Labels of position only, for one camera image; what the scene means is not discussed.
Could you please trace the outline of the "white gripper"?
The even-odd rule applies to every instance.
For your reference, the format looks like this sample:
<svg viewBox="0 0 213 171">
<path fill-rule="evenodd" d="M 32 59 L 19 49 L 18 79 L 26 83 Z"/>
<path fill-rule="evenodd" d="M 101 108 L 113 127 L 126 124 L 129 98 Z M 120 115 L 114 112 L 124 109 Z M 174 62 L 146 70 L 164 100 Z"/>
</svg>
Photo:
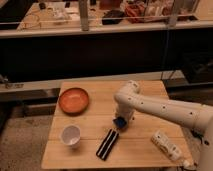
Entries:
<svg viewBox="0 0 213 171">
<path fill-rule="evenodd" d="M 123 129 L 129 123 L 134 113 L 134 109 L 123 104 L 118 104 L 113 123 L 118 129 Z"/>
</svg>

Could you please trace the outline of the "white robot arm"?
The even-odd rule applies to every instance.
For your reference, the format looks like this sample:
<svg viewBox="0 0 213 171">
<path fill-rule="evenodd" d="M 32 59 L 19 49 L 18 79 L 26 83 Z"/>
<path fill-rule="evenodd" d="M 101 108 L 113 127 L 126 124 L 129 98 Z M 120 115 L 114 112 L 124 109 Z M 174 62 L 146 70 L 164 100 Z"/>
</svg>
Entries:
<svg viewBox="0 0 213 171">
<path fill-rule="evenodd" d="M 116 115 L 128 120 L 136 110 L 202 134 L 197 171 L 213 171 L 213 106 L 145 96 L 139 91 L 139 84 L 130 80 L 114 94 Z"/>
</svg>

